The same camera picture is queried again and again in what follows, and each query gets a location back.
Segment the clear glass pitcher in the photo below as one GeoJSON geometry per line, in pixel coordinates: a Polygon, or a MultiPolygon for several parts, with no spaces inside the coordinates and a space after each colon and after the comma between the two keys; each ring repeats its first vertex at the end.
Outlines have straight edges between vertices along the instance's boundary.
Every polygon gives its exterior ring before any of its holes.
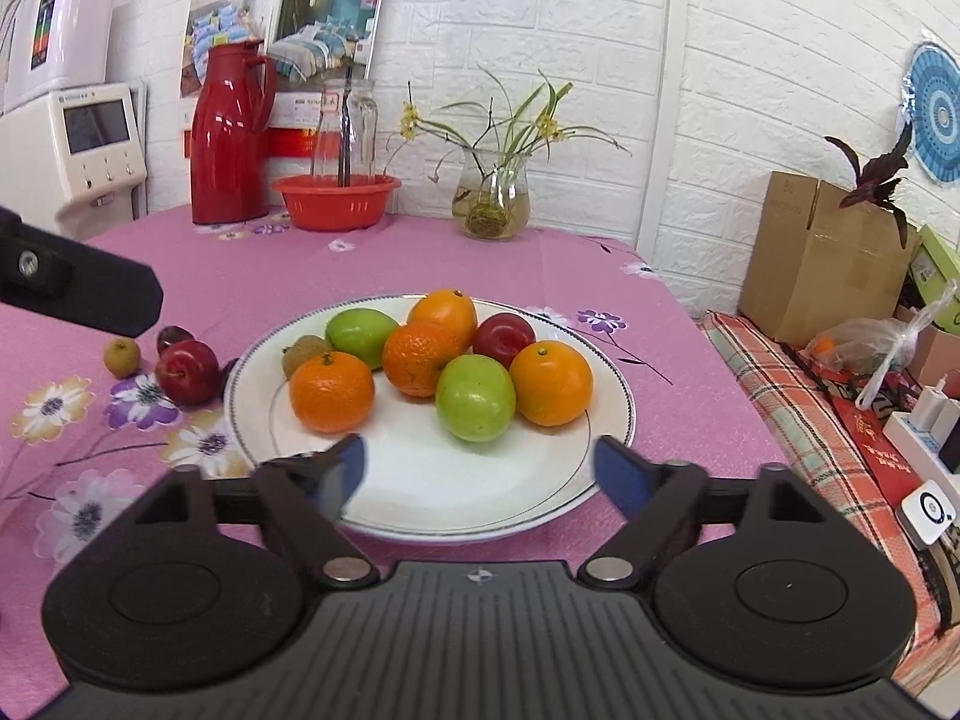
{"type": "Polygon", "coordinates": [[[343,76],[325,83],[311,177],[337,187],[370,182],[376,162],[377,119],[373,82],[343,76]]]}

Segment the red plastic basket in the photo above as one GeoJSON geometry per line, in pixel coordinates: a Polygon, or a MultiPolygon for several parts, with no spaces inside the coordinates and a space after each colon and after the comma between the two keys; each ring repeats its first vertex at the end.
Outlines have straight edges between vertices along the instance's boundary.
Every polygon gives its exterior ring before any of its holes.
{"type": "Polygon", "coordinates": [[[392,176],[352,176],[338,185],[332,176],[281,177],[272,188],[285,202],[290,221],[302,231],[343,232],[381,221],[387,202],[402,185],[392,176]]]}

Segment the red thermos jug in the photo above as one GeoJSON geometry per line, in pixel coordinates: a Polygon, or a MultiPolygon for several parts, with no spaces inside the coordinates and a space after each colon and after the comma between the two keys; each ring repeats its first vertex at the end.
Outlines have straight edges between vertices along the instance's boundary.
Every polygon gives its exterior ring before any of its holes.
{"type": "Polygon", "coordinates": [[[208,52],[190,129],[195,224],[242,223],[267,213],[263,135],[274,99],[274,62],[260,52],[260,39],[208,52]]]}

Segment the red apple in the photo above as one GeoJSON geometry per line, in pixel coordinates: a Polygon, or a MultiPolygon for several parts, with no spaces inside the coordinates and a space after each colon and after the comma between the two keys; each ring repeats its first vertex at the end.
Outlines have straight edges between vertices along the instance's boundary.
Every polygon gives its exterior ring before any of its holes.
{"type": "Polygon", "coordinates": [[[178,341],[163,351],[155,367],[155,379],[172,403],[199,406],[220,390],[220,363],[208,344],[178,341]]]}
{"type": "Polygon", "coordinates": [[[511,312],[500,312],[478,325],[473,333],[472,351],[509,369],[514,358],[534,341],[534,328],[526,319],[511,312]]]}

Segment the rear orange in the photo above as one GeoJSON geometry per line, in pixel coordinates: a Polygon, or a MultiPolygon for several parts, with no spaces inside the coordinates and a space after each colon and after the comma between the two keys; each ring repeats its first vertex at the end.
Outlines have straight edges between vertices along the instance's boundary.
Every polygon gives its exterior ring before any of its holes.
{"type": "Polygon", "coordinates": [[[477,309],[460,289],[436,289],[416,301],[410,309],[407,323],[421,322],[443,325],[457,338],[460,349],[466,351],[478,327],[477,309]]]}

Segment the small yellow-brown pear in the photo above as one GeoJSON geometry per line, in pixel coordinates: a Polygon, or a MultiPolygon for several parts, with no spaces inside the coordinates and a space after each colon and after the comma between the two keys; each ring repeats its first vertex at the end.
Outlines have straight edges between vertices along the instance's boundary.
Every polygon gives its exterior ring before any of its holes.
{"type": "Polygon", "coordinates": [[[103,353],[104,367],[117,380],[128,379],[140,372],[142,351],[132,338],[114,338],[110,340],[103,353]]]}

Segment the dark purple leaf plant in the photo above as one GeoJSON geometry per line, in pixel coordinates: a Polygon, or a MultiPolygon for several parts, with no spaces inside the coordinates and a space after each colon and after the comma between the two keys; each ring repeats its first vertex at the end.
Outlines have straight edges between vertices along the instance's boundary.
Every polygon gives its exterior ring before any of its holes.
{"type": "Polygon", "coordinates": [[[907,247],[908,220],[905,211],[893,201],[892,195],[896,186],[900,184],[900,172],[908,167],[907,151],[908,146],[911,145],[911,138],[913,138],[913,124],[907,122],[903,125],[900,135],[896,138],[896,144],[890,151],[875,156],[866,164],[861,164],[854,149],[841,138],[825,137],[825,142],[836,146],[844,154],[844,158],[848,160],[854,172],[854,188],[839,200],[839,206],[851,208],[861,203],[870,203],[888,211],[895,220],[901,247],[907,247]]]}

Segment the white water dispenser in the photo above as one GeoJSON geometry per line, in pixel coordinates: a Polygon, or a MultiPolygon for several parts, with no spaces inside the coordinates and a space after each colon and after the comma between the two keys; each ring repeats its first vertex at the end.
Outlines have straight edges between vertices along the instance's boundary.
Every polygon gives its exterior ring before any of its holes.
{"type": "Polygon", "coordinates": [[[135,218],[146,163],[132,89],[59,89],[2,115],[2,205],[86,241],[135,218]]]}

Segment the dark purple plum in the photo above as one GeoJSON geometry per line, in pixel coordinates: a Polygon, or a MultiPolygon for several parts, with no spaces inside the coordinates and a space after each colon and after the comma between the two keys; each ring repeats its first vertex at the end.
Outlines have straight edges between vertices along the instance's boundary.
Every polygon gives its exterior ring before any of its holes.
{"type": "Polygon", "coordinates": [[[167,348],[171,348],[174,344],[189,341],[192,338],[194,338],[194,335],[189,330],[185,330],[179,325],[168,325],[161,328],[156,337],[156,351],[158,351],[158,355],[162,355],[167,348]]]}

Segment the front green apple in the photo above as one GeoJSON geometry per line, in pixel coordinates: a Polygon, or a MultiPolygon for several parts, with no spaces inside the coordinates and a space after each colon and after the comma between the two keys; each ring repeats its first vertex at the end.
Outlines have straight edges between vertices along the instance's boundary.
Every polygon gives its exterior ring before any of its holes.
{"type": "Polygon", "coordinates": [[[439,419],[449,433],[472,444],[502,436],[516,413],[509,372],[482,355],[457,356],[444,367],[434,394],[439,419]]]}

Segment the red apple on plate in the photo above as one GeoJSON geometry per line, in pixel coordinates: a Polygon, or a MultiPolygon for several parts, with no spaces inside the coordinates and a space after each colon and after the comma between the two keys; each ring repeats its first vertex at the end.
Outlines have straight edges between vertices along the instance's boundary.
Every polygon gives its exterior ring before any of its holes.
{"type": "Polygon", "coordinates": [[[526,319],[511,312],[500,312],[478,325],[473,333],[472,351],[509,369],[514,358],[534,341],[534,328],[526,319]]]}

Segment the green apple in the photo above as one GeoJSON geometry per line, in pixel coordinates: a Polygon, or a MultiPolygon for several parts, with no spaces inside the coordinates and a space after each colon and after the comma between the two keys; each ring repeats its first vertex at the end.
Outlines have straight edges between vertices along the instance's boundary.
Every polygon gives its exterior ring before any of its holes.
{"type": "Polygon", "coordinates": [[[439,419],[449,433],[472,444],[502,436],[516,413],[509,372],[482,355],[457,356],[444,367],[434,394],[439,419]]]}
{"type": "Polygon", "coordinates": [[[382,367],[382,348],[398,321],[381,310],[355,307],[335,314],[325,325],[325,341],[335,351],[361,359],[371,371],[382,367]]]}

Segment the glass vase with plant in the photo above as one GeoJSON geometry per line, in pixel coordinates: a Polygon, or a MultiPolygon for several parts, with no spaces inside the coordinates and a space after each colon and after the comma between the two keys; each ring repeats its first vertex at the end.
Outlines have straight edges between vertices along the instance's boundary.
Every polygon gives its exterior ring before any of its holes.
{"type": "Polygon", "coordinates": [[[601,127],[560,121],[562,102],[573,91],[570,82],[556,83],[540,75],[523,99],[514,99],[493,71],[485,76],[496,93],[484,103],[455,99],[430,114],[421,112],[413,89],[405,89],[381,171],[389,171],[395,158],[418,140],[441,143],[443,153],[428,179],[438,182],[444,164],[454,156],[462,160],[451,200],[460,231],[482,241],[507,241],[529,224],[527,166],[535,154],[548,156],[555,146],[568,142],[601,143],[620,153],[626,146],[601,127]]]}

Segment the white water purifier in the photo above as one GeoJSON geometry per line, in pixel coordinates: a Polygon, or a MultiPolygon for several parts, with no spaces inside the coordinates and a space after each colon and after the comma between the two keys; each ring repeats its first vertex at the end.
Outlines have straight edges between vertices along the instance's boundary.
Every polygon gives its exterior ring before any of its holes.
{"type": "Polygon", "coordinates": [[[14,15],[3,112],[106,79],[114,0],[25,0],[14,15]]]}

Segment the white power strip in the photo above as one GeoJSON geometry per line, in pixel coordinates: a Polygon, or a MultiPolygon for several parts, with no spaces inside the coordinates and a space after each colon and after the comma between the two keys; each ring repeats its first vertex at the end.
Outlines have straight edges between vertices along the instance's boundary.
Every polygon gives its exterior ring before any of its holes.
{"type": "Polygon", "coordinates": [[[934,481],[958,505],[958,460],[942,450],[958,437],[958,400],[944,392],[946,378],[921,390],[911,411],[895,411],[884,436],[921,481],[934,481]]]}

